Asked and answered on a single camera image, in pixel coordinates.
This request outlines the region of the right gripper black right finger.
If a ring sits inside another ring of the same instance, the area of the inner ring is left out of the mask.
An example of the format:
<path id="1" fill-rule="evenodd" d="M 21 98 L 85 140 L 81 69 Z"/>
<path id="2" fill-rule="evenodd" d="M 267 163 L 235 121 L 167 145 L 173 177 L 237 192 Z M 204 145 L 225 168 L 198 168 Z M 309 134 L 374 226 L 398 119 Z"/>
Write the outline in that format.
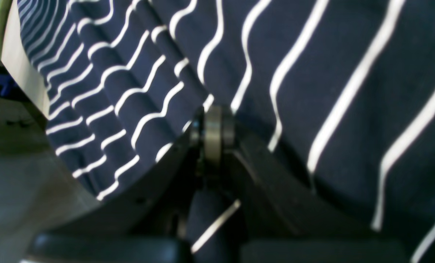
<path id="1" fill-rule="evenodd" d="M 242 263 L 406 263 L 402 245 L 371 231 L 290 174 L 222 107 L 223 179 L 241 202 Z"/>

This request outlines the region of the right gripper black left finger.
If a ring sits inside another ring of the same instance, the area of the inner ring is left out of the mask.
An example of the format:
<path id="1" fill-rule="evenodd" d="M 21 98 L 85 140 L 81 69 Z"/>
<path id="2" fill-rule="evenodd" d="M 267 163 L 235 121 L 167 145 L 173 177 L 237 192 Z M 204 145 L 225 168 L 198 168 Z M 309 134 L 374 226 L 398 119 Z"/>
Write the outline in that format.
<path id="1" fill-rule="evenodd" d="M 188 130 L 128 190 L 35 236 L 29 263 L 192 263 L 186 239 L 195 192 L 222 153 L 223 109 L 199 109 Z"/>

